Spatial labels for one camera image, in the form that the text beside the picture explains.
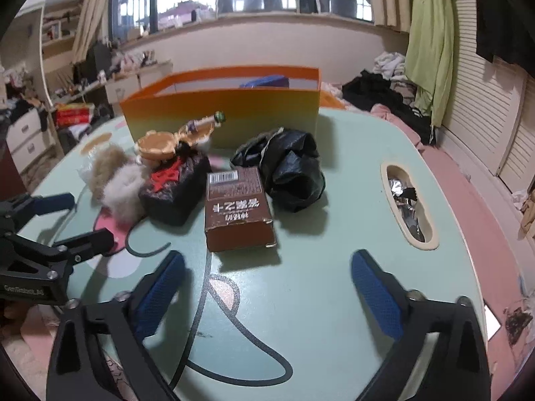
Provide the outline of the anime figurine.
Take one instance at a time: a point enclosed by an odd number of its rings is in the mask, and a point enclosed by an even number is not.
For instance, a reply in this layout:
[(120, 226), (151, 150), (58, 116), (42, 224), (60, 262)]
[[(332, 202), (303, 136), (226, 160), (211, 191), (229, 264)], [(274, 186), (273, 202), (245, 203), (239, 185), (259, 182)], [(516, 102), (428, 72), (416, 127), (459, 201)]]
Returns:
[(207, 149), (215, 131), (226, 121), (222, 111), (199, 120), (190, 120), (176, 132), (150, 130), (134, 145), (137, 157), (148, 163), (161, 163), (175, 157), (182, 145)]

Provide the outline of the orange cardboard box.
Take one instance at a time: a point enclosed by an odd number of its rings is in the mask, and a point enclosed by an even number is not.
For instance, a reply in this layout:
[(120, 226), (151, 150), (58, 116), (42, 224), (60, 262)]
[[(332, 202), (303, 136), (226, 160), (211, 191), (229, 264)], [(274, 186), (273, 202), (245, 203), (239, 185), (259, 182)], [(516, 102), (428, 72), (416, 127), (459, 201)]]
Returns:
[[(288, 88), (243, 89), (242, 83), (280, 74)], [(222, 111), (226, 121), (211, 136), (215, 148), (238, 148), (261, 132), (284, 127), (316, 133), (321, 73), (287, 65), (227, 66), (169, 74), (121, 102), (131, 137), (149, 130), (174, 132), (190, 120)]]

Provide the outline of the black plastic bag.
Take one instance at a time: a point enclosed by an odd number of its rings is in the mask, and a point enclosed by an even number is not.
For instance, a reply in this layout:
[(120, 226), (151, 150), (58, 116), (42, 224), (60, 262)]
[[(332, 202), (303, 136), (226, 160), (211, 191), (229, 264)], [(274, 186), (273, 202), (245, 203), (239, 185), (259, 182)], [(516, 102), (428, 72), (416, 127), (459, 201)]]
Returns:
[(297, 213), (315, 204), (326, 188), (316, 140), (309, 132), (279, 128), (240, 146), (230, 163), (257, 167), (276, 206)]

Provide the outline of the brown cardboard packet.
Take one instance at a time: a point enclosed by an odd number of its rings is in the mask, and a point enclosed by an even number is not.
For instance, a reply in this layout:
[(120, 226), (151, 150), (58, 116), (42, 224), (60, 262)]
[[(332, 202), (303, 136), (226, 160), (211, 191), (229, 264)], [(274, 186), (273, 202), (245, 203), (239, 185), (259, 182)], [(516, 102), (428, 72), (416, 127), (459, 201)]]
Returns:
[(208, 174), (205, 235), (207, 248), (213, 253), (277, 245), (257, 167)]

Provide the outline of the green hanging cloth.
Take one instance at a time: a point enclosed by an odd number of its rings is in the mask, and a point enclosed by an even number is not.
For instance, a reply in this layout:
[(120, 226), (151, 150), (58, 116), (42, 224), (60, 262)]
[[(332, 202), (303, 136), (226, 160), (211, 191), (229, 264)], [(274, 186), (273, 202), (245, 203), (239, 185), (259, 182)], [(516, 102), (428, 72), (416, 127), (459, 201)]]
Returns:
[(416, 107), (439, 128), (453, 77), (455, 20), (453, 0), (414, 0), (405, 75), (417, 86)]

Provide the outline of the clear plastic wrapped bundle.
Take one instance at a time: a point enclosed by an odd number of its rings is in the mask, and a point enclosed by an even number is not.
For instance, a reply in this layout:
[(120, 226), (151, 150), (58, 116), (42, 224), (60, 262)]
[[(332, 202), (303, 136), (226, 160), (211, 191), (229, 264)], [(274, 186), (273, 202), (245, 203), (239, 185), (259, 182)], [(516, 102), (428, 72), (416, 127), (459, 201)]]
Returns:
[(84, 184), (89, 186), (93, 182), (95, 157), (87, 156), (83, 159), (82, 164), (78, 168), (78, 175), (83, 180)]

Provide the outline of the white fur pompom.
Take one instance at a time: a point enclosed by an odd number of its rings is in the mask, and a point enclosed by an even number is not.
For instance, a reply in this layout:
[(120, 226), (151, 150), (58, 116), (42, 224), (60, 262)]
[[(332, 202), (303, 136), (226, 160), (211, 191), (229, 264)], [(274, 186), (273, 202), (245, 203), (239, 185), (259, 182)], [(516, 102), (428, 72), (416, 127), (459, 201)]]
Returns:
[(139, 193), (149, 176), (146, 167), (131, 163), (120, 167), (103, 189), (102, 204), (120, 225), (133, 225), (144, 215)]

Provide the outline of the black red patterned pouch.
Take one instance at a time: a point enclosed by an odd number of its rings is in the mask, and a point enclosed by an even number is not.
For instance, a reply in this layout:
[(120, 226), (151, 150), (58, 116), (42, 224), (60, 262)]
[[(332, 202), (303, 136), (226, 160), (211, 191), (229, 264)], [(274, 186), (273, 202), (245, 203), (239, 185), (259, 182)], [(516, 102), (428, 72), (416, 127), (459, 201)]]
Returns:
[(183, 226), (206, 191), (209, 158), (192, 150), (149, 174), (139, 191), (141, 206), (152, 220)]

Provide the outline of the red flat box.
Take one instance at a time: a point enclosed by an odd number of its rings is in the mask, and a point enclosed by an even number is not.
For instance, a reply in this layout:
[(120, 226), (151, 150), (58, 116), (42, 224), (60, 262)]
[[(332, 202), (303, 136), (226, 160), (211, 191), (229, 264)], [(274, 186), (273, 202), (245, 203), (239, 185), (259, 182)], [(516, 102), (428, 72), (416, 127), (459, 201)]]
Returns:
[(67, 128), (78, 124), (90, 124), (93, 119), (92, 103), (74, 102), (61, 104), (55, 110), (55, 124), (58, 128)]

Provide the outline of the blue tin box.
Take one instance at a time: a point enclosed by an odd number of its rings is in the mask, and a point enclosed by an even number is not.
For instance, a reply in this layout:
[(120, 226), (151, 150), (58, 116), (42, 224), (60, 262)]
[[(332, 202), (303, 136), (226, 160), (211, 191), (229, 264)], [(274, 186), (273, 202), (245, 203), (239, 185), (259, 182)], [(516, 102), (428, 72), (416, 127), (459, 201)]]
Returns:
[(280, 74), (272, 74), (254, 80), (242, 83), (240, 88), (243, 89), (255, 89), (255, 88), (288, 88), (288, 77)]

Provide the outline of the brown fur pompom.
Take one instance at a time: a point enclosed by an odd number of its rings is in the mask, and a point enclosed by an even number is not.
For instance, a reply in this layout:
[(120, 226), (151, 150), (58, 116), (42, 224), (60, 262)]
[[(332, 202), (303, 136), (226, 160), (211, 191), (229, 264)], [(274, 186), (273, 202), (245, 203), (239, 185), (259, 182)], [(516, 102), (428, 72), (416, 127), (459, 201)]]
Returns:
[(91, 172), (88, 187), (93, 194), (93, 198), (101, 201), (104, 188), (115, 173), (129, 163), (129, 157), (120, 146), (102, 144), (90, 152), (89, 159)]

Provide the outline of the white drawer cabinet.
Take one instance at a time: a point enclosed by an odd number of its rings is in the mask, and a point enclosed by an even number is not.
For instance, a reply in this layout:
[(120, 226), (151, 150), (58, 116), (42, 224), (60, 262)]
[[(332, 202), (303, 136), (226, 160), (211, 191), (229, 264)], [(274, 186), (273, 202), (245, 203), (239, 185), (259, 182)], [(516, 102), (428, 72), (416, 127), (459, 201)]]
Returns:
[(24, 172), (55, 145), (51, 131), (42, 131), (41, 119), (36, 109), (30, 109), (10, 126), (6, 141), (19, 173)]

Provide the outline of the black clothes pile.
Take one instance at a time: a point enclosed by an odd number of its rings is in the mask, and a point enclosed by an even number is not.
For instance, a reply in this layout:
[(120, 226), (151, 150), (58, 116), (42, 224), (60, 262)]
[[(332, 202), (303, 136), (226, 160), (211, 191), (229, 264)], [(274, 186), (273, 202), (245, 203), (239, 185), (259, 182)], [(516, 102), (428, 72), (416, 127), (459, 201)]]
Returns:
[(431, 117), (423, 115), (417, 108), (404, 103), (404, 97), (391, 88), (391, 83), (380, 74), (362, 70), (350, 82), (341, 88), (343, 99), (362, 111), (371, 111), (376, 104), (381, 104), (413, 129), (424, 145), (436, 144), (436, 133), (432, 127)]

